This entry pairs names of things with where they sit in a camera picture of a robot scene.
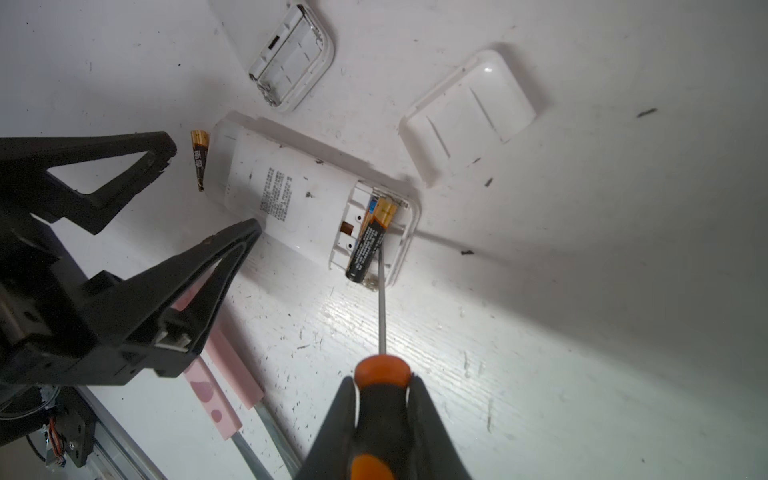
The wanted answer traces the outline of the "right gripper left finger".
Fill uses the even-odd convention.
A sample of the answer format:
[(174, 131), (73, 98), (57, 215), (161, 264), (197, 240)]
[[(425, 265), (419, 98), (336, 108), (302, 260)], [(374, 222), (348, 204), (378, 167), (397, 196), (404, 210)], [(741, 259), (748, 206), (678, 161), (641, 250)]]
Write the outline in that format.
[(295, 480), (341, 480), (348, 477), (356, 405), (354, 381), (350, 376), (344, 377)]

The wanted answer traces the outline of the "orange black screwdriver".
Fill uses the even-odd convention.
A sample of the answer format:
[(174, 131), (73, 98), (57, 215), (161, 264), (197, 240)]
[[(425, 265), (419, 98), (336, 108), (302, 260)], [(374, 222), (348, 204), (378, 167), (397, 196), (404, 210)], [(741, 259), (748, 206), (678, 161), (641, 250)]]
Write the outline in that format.
[(408, 421), (409, 365), (387, 353), (384, 259), (378, 260), (378, 353), (356, 366), (359, 411), (349, 465), (351, 479), (401, 479), (413, 446)]

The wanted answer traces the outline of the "black gold AAA battery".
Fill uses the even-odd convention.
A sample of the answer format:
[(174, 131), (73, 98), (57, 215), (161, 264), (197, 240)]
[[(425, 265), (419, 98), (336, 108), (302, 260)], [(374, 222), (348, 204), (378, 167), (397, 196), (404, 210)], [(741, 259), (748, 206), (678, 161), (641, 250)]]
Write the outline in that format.
[(345, 272), (347, 279), (354, 283), (364, 280), (398, 208), (398, 204), (388, 196), (371, 199), (363, 219), (362, 231)]
[(210, 147), (210, 134), (205, 130), (192, 130), (190, 132), (190, 137), (193, 148), (197, 187), (200, 192), (203, 192), (206, 164)]

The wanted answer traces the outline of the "white AC remote with display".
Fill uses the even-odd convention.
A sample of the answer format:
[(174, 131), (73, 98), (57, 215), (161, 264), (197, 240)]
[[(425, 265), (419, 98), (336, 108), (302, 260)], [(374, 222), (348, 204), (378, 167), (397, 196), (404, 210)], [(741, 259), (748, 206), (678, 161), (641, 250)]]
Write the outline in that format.
[(209, 5), (245, 74), (276, 112), (293, 111), (333, 61), (331, 35), (305, 1)]

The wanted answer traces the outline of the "white remote control with buttons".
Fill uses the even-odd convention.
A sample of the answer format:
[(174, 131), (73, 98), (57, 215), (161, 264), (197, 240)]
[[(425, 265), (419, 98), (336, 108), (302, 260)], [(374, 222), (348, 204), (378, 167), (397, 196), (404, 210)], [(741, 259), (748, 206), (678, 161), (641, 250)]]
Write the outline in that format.
[(304, 258), (345, 272), (372, 199), (398, 209), (383, 239), (384, 280), (392, 286), (421, 209), (412, 196), (360, 175), (360, 161), (265, 118), (232, 111), (210, 132), (204, 192), (239, 219)]

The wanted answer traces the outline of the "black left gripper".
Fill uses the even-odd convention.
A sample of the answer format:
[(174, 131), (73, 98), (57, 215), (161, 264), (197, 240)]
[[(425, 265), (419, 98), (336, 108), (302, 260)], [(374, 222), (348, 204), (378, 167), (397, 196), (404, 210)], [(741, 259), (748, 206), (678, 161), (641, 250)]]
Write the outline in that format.
[(177, 377), (203, 350), (262, 233), (249, 219), (127, 280), (87, 278), (43, 222), (96, 235), (176, 155), (165, 132), (1, 139), (1, 382), (125, 385)]

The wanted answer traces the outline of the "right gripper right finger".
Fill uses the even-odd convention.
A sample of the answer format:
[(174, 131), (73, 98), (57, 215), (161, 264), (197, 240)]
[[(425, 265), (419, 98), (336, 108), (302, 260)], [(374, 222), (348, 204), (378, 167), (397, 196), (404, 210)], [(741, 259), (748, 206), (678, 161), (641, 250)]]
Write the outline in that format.
[(412, 433), (412, 478), (470, 480), (471, 475), (460, 459), (424, 381), (416, 375), (409, 384), (407, 415)]

